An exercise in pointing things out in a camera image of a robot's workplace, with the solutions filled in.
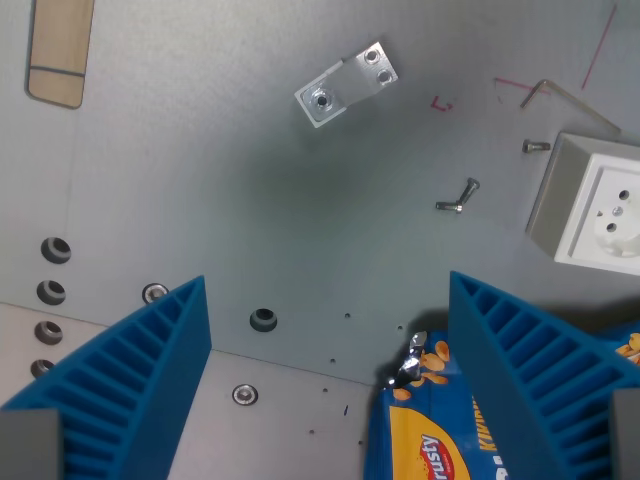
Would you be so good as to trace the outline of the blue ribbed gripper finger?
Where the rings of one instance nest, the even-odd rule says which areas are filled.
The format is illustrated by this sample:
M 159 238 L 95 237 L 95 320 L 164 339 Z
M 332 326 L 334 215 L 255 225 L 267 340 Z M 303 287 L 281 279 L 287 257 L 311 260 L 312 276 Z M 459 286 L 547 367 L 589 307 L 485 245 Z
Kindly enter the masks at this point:
M 450 275 L 448 340 L 513 479 L 610 479 L 609 407 L 639 369 L 491 285 Z
M 104 330 L 10 398 L 54 409 L 66 479 L 165 479 L 212 348 L 196 277 Z

